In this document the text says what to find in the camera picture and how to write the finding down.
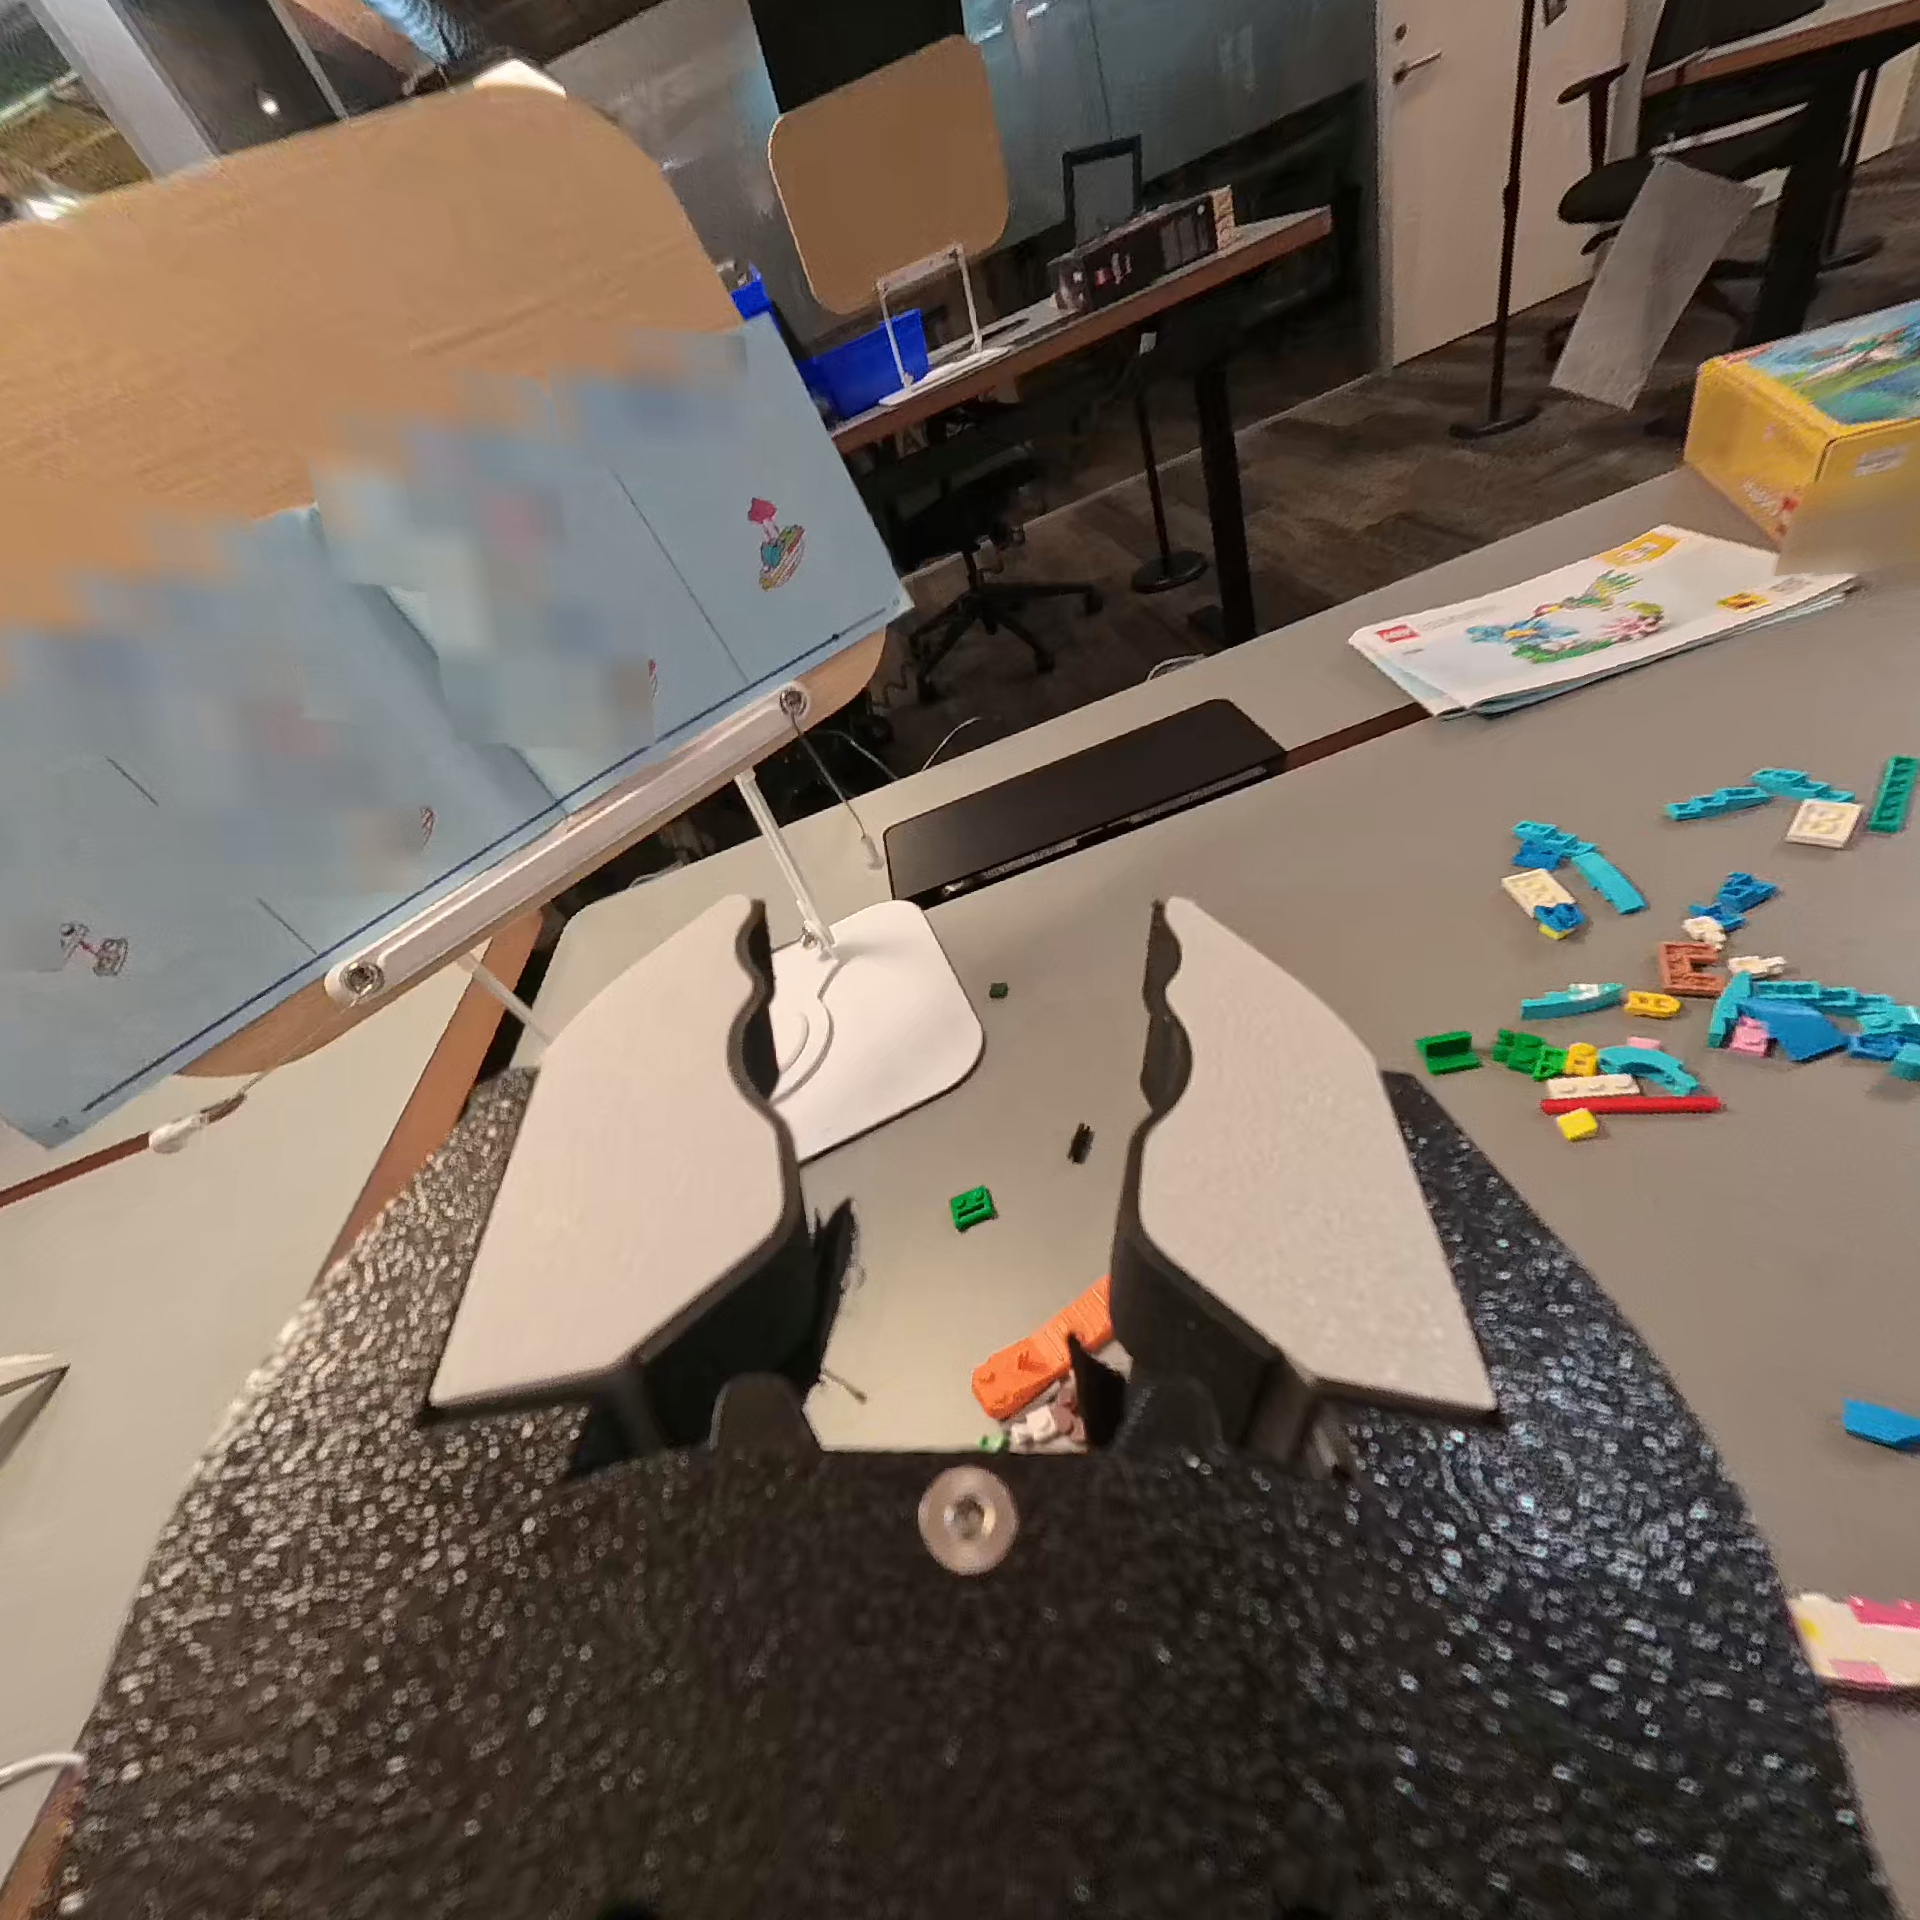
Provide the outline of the yellow lego box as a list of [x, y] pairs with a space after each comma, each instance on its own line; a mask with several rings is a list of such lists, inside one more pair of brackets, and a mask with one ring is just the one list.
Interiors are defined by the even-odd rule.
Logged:
[[1708, 362], [1688, 469], [1787, 563], [1909, 563], [1920, 531], [1920, 302]]

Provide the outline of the open blue instruction booklet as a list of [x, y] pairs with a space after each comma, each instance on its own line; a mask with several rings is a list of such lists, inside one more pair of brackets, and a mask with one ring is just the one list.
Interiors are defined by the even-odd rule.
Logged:
[[5, 563], [5, 1121], [66, 1146], [901, 617], [768, 319]]

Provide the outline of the wooden book stand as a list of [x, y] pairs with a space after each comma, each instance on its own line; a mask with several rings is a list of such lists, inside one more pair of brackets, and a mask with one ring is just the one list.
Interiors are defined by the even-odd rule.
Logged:
[[281, 511], [344, 420], [712, 339], [727, 292], [636, 142], [460, 85], [5, 231], [5, 563], [150, 509]]
[[881, 407], [922, 387], [893, 334], [893, 302], [922, 282], [960, 276], [960, 364], [987, 362], [970, 264], [1002, 245], [1010, 187], [992, 77], [965, 37], [781, 115], [768, 165], [813, 299], [831, 315], [881, 311], [898, 371]]

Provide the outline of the black office chair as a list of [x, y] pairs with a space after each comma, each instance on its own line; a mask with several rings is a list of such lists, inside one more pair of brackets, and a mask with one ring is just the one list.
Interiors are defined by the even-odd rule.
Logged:
[[1588, 106], [1592, 172], [1579, 176], [1557, 215], [1615, 235], [1660, 157], [1716, 181], [1752, 181], [1787, 168], [1806, 115], [1804, 84], [1770, 84], [1760, 73], [1671, 85], [1638, 109], [1633, 149], [1608, 159], [1613, 90], [1625, 64], [1608, 64], [1562, 90], [1557, 106]]
[[889, 509], [886, 536], [901, 572], [964, 563], [965, 586], [907, 634], [915, 697], [943, 697], [943, 669], [965, 634], [1021, 639], [1036, 672], [1055, 672], [1055, 651], [1025, 625], [1036, 601], [1078, 601], [1078, 617], [1104, 611], [1093, 583], [1005, 583], [1002, 551], [1025, 546], [1021, 496], [1036, 483], [1032, 453], [1002, 453], [964, 477], [937, 483], [922, 505]]

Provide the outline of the orange brick separator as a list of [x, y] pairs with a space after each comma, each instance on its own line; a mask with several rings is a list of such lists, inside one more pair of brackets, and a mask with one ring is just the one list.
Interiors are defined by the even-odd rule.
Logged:
[[1099, 1279], [1066, 1311], [1048, 1312], [1044, 1328], [996, 1350], [970, 1369], [970, 1401], [992, 1416], [1010, 1421], [1036, 1406], [1048, 1389], [1070, 1373], [1070, 1339], [1083, 1353], [1104, 1353], [1116, 1346], [1116, 1283]]

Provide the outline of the black pole stand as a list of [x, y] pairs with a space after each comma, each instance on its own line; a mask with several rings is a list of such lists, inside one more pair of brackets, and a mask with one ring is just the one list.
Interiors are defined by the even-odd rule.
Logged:
[[1490, 319], [1490, 369], [1488, 400], [1476, 420], [1456, 420], [1452, 440], [1490, 443], [1501, 433], [1541, 420], [1541, 402], [1510, 407], [1510, 344], [1511, 344], [1511, 292], [1519, 292], [1519, 225], [1521, 225], [1521, 181], [1525, 181], [1525, 132], [1532, 132], [1532, 68], [1541, 37], [1564, 15], [1562, 0], [1525, 0], [1519, 15], [1519, 77], [1510, 116], [1510, 165], [1501, 187], [1501, 292]]
[[1135, 596], [1186, 588], [1210, 572], [1210, 560], [1203, 551], [1185, 551], [1170, 540], [1166, 490], [1161, 490], [1161, 464], [1156, 464], [1153, 413], [1151, 413], [1153, 354], [1156, 354], [1156, 328], [1142, 328], [1135, 362], [1130, 362], [1130, 415], [1135, 415], [1135, 433], [1142, 433], [1142, 477], [1145, 477], [1145, 499], [1151, 499], [1153, 556], [1130, 572]]

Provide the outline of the white door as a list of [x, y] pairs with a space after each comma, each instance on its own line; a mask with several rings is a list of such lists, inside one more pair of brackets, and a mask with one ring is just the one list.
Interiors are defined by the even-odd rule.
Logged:
[[1379, 339], [1401, 369], [1494, 319], [1519, 6], [1382, 0], [1376, 53]]

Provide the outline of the grey plastic sheet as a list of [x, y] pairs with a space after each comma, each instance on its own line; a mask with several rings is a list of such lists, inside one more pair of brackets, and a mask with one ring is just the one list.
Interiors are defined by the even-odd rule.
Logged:
[[1757, 181], [1652, 159], [1546, 387], [1615, 413], [1633, 407], [1688, 302], [1760, 199]]

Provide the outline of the lego instruction booklet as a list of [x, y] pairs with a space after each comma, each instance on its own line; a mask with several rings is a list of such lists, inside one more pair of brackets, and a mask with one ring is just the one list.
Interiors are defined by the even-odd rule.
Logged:
[[1764, 546], [1655, 526], [1546, 576], [1363, 625], [1349, 648], [1426, 715], [1490, 720], [1831, 611], [1853, 588], [1853, 572], [1787, 572]]

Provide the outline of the blue plastic bin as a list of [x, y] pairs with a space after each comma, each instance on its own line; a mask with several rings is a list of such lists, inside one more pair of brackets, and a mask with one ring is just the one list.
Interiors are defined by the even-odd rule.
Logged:
[[927, 377], [932, 362], [919, 306], [849, 334], [837, 347], [801, 351], [797, 334], [791, 328], [776, 299], [768, 295], [768, 282], [754, 270], [727, 295], [742, 319], [774, 319], [801, 371], [807, 394], [829, 420], [856, 420]]

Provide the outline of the black metal frame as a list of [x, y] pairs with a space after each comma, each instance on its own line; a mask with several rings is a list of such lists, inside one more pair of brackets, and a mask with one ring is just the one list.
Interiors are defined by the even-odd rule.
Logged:
[[1070, 248], [1093, 248], [1099, 237], [1125, 231], [1145, 207], [1145, 149], [1142, 133], [1118, 133], [1064, 150], [1064, 215], [1070, 225]]

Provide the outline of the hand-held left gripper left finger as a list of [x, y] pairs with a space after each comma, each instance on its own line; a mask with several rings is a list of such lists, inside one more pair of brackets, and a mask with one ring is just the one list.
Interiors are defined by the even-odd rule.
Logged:
[[819, 1450], [856, 1266], [776, 1116], [768, 909], [726, 896], [564, 1025], [425, 1392], [434, 1428], [577, 1407], [587, 1460]]

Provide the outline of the pile of loose lego pieces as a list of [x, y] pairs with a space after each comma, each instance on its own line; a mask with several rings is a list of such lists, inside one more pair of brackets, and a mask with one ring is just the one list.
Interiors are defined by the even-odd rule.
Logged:
[[[1787, 851], [1853, 851], [1861, 836], [1898, 836], [1917, 822], [1917, 756], [1890, 756], [1868, 802], [1853, 790], [1793, 767], [1760, 767], [1742, 786], [1721, 786], [1664, 802], [1675, 830], [1738, 820], [1764, 808], [1790, 808]], [[1621, 920], [1652, 914], [1652, 896], [1588, 836], [1519, 820], [1511, 859], [1501, 893], [1525, 925], [1571, 947], [1592, 926], [1588, 906]], [[1708, 1120], [1726, 1101], [1702, 1088], [1671, 1037], [1638, 1027], [1702, 1020], [1697, 1039], [1712, 1062], [1868, 1062], [1896, 1085], [1917, 1088], [1920, 1013], [1917, 1000], [1816, 978], [1780, 954], [1742, 954], [1738, 933], [1779, 900], [1780, 883], [1757, 870], [1729, 870], [1708, 900], [1689, 900], [1677, 941], [1652, 947], [1652, 978], [1571, 978], [1521, 996], [1519, 1020], [1476, 1037], [1445, 1027], [1413, 1039], [1426, 1075], [1467, 1075], [1501, 1067], [1535, 1088], [1541, 1116], [1562, 1140], [1598, 1140], [1608, 1120]], [[1615, 1039], [1546, 1037], [1542, 1027], [1625, 1020]]]

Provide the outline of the dark lego box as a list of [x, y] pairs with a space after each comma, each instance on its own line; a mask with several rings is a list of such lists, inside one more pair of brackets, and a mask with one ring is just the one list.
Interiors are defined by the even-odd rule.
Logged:
[[1223, 250], [1223, 235], [1237, 235], [1229, 187], [1145, 207], [1048, 259], [1055, 306], [1078, 315], [1130, 299]]

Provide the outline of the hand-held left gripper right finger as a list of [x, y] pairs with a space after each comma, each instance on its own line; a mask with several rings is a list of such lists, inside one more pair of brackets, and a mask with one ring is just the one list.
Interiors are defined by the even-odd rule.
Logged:
[[1291, 1465], [1329, 1413], [1490, 1428], [1501, 1394], [1376, 1055], [1186, 896], [1151, 909], [1145, 1120], [1110, 1300], [1130, 1381]]

